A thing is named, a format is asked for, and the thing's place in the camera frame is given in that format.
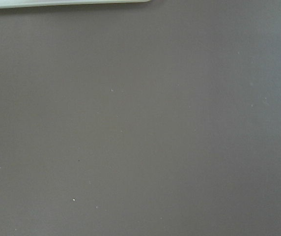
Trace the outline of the cream plastic tray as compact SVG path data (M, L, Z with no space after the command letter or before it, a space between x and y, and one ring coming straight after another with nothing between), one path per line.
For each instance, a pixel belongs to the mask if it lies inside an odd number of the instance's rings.
M112 4L112 3L141 3L147 0L0 0L0 9L81 5L81 4Z

